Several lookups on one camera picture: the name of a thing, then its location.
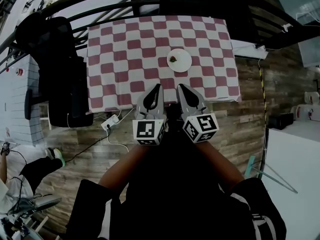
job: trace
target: table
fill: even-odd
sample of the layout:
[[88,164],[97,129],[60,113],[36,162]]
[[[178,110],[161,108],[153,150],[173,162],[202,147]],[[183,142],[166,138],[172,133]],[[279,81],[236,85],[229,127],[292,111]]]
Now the table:
[[[175,48],[192,57],[187,72],[172,71]],[[199,16],[146,16],[88,29],[87,87],[91,113],[130,109],[138,97],[162,84],[164,101],[177,102],[186,84],[209,102],[240,101],[238,71],[226,22]]]
[[[21,76],[16,69],[22,69]],[[39,106],[31,107],[31,119],[25,119],[25,98],[28,89],[38,95],[39,67],[30,56],[13,64],[0,77],[0,140],[24,145],[39,144],[44,136]]]

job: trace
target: black shirt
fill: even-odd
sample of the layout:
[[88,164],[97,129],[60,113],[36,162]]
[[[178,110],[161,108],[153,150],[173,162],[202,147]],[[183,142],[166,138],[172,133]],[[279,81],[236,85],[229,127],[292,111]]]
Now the black shirt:
[[81,181],[66,239],[97,239],[102,228],[110,240],[286,238],[285,223],[260,179],[224,193],[193,144],[162,142],[137,168],[122,204],[109,189]]

